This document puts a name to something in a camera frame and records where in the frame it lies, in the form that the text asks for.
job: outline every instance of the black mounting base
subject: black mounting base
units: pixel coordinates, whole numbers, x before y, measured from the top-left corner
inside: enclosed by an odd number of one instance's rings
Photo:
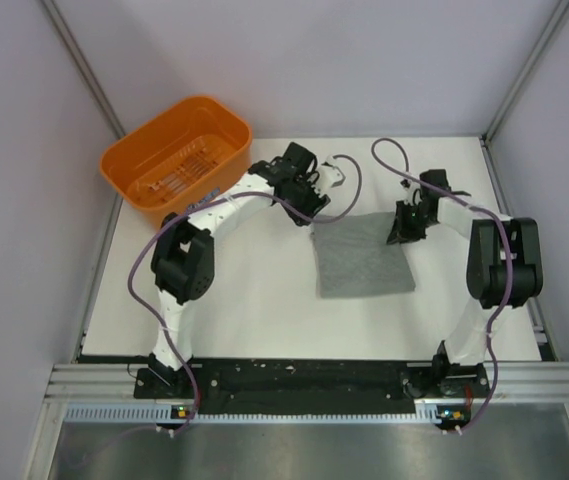
[[[412,413],[415,398],[464,399],[465,388],[433,378],[432,363],[361,360],[273,360],[194,358],[189,362],[200,389],[202,414],[363,415]],[[483,377],[465,378],[474,397],[486,395]],[[167,382],[140,369],[135,398],[191,399],[183,369]]]

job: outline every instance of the cable wire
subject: cable wire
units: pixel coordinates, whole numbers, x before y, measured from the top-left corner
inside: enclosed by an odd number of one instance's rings
[[[189,210],[188,214],[180,214],[180,215],[177,215],[176,217],[172,218],[165,225],[163,225],[162,228],[160,228],[160,230],[157,233],[155,233],[155,235],[153,235],[153,237],[148,241],[148,243],[144,246],[142,251],[139,253],[137,258],[133,262],[133,266],[131,267],[131,271],[130,271],[130,273],[128,275],[128,279],[127,279],[128,292],[133,297],[133,299],[135,301],[137,301],[140,305],[142,305],[149,312],[151,312],[151,314],[153,314],[155,319],[159,322],[160,328],[163,330],[164,337],[166,338],[166,342],[167,342],[168,346],[170,347],[171,351],[173,352],[173,354],[175,355],[177,360],[180,362],[180,364],[184,368],[184,371],[186,372],[186,375],[188,376],[188,379],[189,379],[191,385],[193,386],[193,392],[194,392],[194,397],[195,397],[194,402],[193,402],[193,404],[194,404],[193,408],[189,412],[189,415],[188,415],[188,417],[186,417],[184,423],[174,430],[173,436],[176,436],[179,433],[183,432],[191,424],[191,422],[195,418],[195,415],[197,414],[197,409],[199,407],[200,393],[199,393],[199,388],[197,386],[197,380],[195,379],[195,375],[193,374],[193,370],[191,370],[191,367],[188,365],[187,361],[182,357],[180,352],[177,350],[177,347],[175,346],[175,344],[171,341],[171,338],[170,338],[169,333],[168,333],[168,326],[166,324],[166,321],[162,318],[162,315],[150,303],[148,303],[146,300],[144,300],[135,291],[135,288],[133,286],[133,280],[135,279],[135,274],[137,273],[137,270],[139,269],[142,261],[144,260],[144,257],[148,254],[148,252],[151,250],[153,245],[155,245],[155,243],[157,243],[158,239],[162,235],[164,235],[164,233],[166,233],[173,225],[180,223],[181,221],[188,218],[188,216],[192,215],[193,213],[196,213],[196,212],[199,212],[202,210],[206,210],[208,208],[212,208],[212,207],[215,207],[217,205],[221,205],[222,203],[229,201],[229,198],[231,198],[231,199],[244,198],[244,197],[268,198],[268,199],[270,199],[276,203],[279,203],[286,210],[290,211],[294,215],[298,216],[299,218],[301,218],[301,219],[303,219],[309,223],[333,223],[333,222],[337,222],[337,221],[341,220],[346,215],[348,215],[351,212],[351,210],[353,210],[353,207],[355,207],[355,204],[357,203],[357,201],[360,198],[360,194],[362,193],[362,177],[363,177],[363,175],[362,175],[361,167],[359,166],[359,164],[355,161],[355,159],[353,157],[351,157],[349,155],[344,155],[344,154],[336,154],[336,155],[333,155],[333,158],[348,160],[349,162],[351,162],[353,164],[353,166],[355,167],[355,170],[357,172],[357,189],[355,190],[355,195],[353,197],[353,201],[339,215],[337,215],[335,217],[323,217],[321,219],[314,219],[314,218],[311,218],[311,217],[304,215],[303,213],[299,212],[297,209],[295,209],[294,207],[289,205],[284,200],[277,198],[276,196],[271,195],[269,193],[265,193],[265,192],[241,192],[241,193],[232,195],[230,197],[224,197],[224,198],[221,198],[219,200],[214,200],[210,203],[199,205],[199,206]],[[120,433],[119,435],[116,435],[115,437],[111,438],[110,440],[108,440],[107,442],[105,442],[104,444],[99,446],[90,455],[84,455],[79,462],[70,461],[68,456],[65,457],[65,461],[71,469],[82,468],[85,465],[87,465],[90,461],[92,461],[97,455],[99,455],[100,453],[102,453],[104,450],[108,449],[112,445],[118,443],[123,438],[128,437],[132,433],[135,433],[138,431],[143,431],[143,430],[150,430],[150,429],[155,429],[155,426],[142,425],[142,426],[137,426],[137,427],[133,427],[131,429],[125,430],[124,432]]]
[[[402,172],[402,171],[398,170],[397,168],[394,168],[394,167],[390,166],[389,164],[387,164],[386,162],[384,162],[378,156],[378,154],[376,152],[377,146],[382,142],[390,142],[400,149],[400,151],[402,152],[402,155],[404,156],[405,165],[406,165],[407,171],[408,171],[408,164],[409,164],[408,163],[408,155],[406,154],[406,151],[404,150],[404,148],[402,148],[402,146],[399,144],[399,142],[397,142],[396,140],[393,140],[392,138],[386,138],[386,137],[378,138],[371,145],[371,155],[373,156],[373,158],[375,159],[375,161],[377,163],[379,163],[385,169],[393,172],[396,175],[399,175],[400,177],[402,177],[406,180],[409,180],[411,182],[416,182],[416,183],[420,184],[421,186],[428,188],[429,190],[432,190],[436,193],[439,193],[440,195],[442,195],[444,197],[448,197],[451,200],[457,202],[458,204],[462,205],[465,208],[470,209],[473,212],[481,213],[483,215],[487,215],[488,217],[490,217],[495,222],[495,225],[497,226],[497,231],[500,235],[500,241],[502,243],[502,248],[504,249],[504,255],[506,257],[505,258],[505,262],[506,262],[506,286],[504,288],[504,295],[502,296],[502,300],[500,301],[497,309],[489,317],[488,322],[486,323],[486,350],[488,351],[488,354],[491,357],[491,361],[493,362],[493,365],[494,365],[493,381],[491,383],[491,388],[489,389],[489,392],[486,395],[486,398],[484,399],[484,402],[482,403],[480,408],[477,410],[477,412],[471,418],[471,420],[466,425],[461,427],[461,429],[458,431],[460,434],[462,434],[462,433],[466,432],[467,430],[469,430],[473,425],[475,425],[477,423],[477,421],[484,415],[486,409],[488,408],[489,403],[491,402],[491,400],[493,399],[493,396],[495,395],[495,390],[497,388],[497,381],[499,378],[499,374],[498,374],[499,367],[497,364],[497,357],[495,356],[495,352],[493,351],[492,332],[493,332],[493,324],[497,320],[497,317],[502,313],[502,311],[508,305],[508,301],[511,298],[511,291],[513,290],[513,257],[511,255],[511,246],[510,246],[509,241],[508,241],[508,235],[506,234],[506,230],[504,229],[504,225],[502,225],[502,222],[500,221],[499,217],[495,213],[493,213],[492,211],[490,211],[484,207],[480,207],[477,205],[471,205],[469,202],[463,200],[462,198],[458,197],[457,195],[452,194],[451,192],[448,192],[448,191],[446,191],[442,188],[439,188],[435,185],[431,185],[428,182],[425,182],[423,180],[415,178],[412,175],[409,175],[406,172]]]

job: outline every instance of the orange basket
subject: orange basket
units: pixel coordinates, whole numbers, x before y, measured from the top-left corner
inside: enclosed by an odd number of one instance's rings
[[[211,97],[185,98],[112,145],[100,172],[157,228],[228,190],[250,166],[248,124]]]

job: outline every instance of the cable clip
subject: cable clip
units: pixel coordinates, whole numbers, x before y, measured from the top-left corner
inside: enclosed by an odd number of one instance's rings
[[[226,200],[226,202],[231,205],[235,210],[239,211],[242,207],[240,206],[240,203],[238,202],[238,200],[231,194],[229,193],[224,193],[222,195],[220,195],[220,199]]]
[[[162,325],[159,325],[158,328],[168,333],[180,333],[179,328],[163,327]]]
[[[501,322],[499,325],[493,324],[493,326],[491,327],[491,333],[487,333],[486,336],[489,337],[491,340],[494,339],[495,335],[497,335],[500,329],[502,328],[502,325],[504,325],[504,322]]]

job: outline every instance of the metal frame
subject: metal frame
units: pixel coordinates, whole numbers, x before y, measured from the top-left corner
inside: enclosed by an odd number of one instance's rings
[[[569,0],[559,0],[555,5],[555,9],[553,10],[551,17],[548,19],[548,22],[546,22],[546,26],[542,30],[542,34],[538,38],[537,42],[535,42],[533,50],[526,59],[526,62],[524,62],[524,66],[515,78],[511,88],[509,88],[508,93],[495,113],[495,117],[493,117],[493,120],[486,130],[484,138],[489,142],[495,138],[495,135],[497,135],[497,132],[506,120],[510,111],[515,106],[517,100],[522,95],[528,81],[539,66],[540,60],[549,50],[551,43],[556,38],[558,32],[562,29],[562,26],[566,22],[568,16]]]
[[[123,137],[126,132],[89,63],[86,61],[80,47],[75,41],[55,0],[38,1],[69,52],[78,73],[89,89],[90,94],[93,96],[105,121],[117,138]],[[558,0],[540,38],[498,108],[486,134],[481,139],[482,150],[499,207],[506,213],[510,211],[510,208],[495,170],[490,142],[499,132],[508,114],[520,98],[529,79],[535,72],[544,54],[548,51],[552,41],[568,18],[568,15],[569,0]],[[110,217],[105,228],[104,242],[99,253],[94,276],[90,279],[90,289],[87,291],[85,298],[86,301],[82,319],[83,330],[82,335],[78,339],[75,357],[77,357],[81,351],[81,341],[93,310],[121,204],[121,198],[117,197],[113,202]],[[529,308],[536,335],[538,335],[541,342],[544,342],[548,335],[552,345],[552,331],[548,328],[549,326],[544,323],[539,304],[536,301],[529,303],[532,303]],[[133,365],[131,368],[136,369],[137,367],[140,366]],[[569,362],[503,362],[499,363],[499,368],[501,373],[500,383],[498,384],[497,392],[492,403],[497,405],[514,403],[564,404],[569,421]],[[489,378],[491,377],[492,369],[492,364],[486,365]],[[124,406],[123,408],[126,408],[126,405],[139,407],[161,403],[159,401],[134,399],[134,382],[135,379],[129,375],[127,367],[121,364],[56,365],[53,368],[44,397],[24,478],[48,478],[55,448],[69,404],[119,405],[120,407]],[[450,400],[429,399],[420,400],[418,402],[422,404],[447,404]],[[170,401],[172,405],[187,406],[191,403],[192,401],[188,399]]]

